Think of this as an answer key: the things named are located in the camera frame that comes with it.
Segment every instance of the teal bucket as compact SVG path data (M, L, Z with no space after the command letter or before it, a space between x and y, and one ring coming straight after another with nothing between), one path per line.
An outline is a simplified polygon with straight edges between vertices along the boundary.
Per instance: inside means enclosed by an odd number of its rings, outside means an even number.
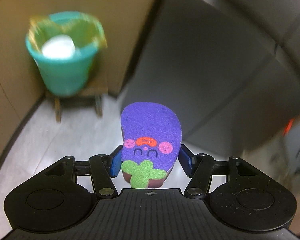
M57 24L65 24L80 16L79 12L60 12L49 15ZM38 65L43 82L47 89L59 97L69 97L82 89L88 81L89 70L98 48L89 44L80 48L70 59L49 59L35 51L26 36L26 47Z

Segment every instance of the blue gripper pad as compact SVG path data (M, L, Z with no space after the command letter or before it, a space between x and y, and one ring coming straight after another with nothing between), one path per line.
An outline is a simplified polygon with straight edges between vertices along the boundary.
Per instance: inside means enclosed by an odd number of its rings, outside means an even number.
M181 144L178 160L185 174L191 178L195 172L196 157L184 144Z
M111 178L115 178L118 176L120 169L121 169L121 153L122 153L122 145L117 147L113 153L110 155L109 161L109 173Z

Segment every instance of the sponge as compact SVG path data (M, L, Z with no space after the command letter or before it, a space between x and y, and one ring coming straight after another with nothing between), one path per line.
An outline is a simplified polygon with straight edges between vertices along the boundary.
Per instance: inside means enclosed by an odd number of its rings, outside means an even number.
M122 173L132 188L157 188L171 172L181 147L178 117L166 106L137 102L121 115Z

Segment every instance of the wooden stool leg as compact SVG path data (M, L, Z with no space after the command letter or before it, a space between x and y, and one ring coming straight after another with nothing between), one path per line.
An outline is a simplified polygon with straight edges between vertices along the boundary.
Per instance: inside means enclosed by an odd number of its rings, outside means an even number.
M54 98L54 109L56 112L56 121L61 122L61 105L60 105L60 98Z
M102 95L95 96L95 109L97 115L102 117Z

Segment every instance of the crosshair marking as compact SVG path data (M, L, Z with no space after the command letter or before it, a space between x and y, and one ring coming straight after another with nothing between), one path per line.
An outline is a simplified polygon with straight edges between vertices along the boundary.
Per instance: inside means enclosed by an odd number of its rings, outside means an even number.
M152 197L154 194L156 194L156 193L154 193L153 191L147 192L147 195L149 195L150 197Z

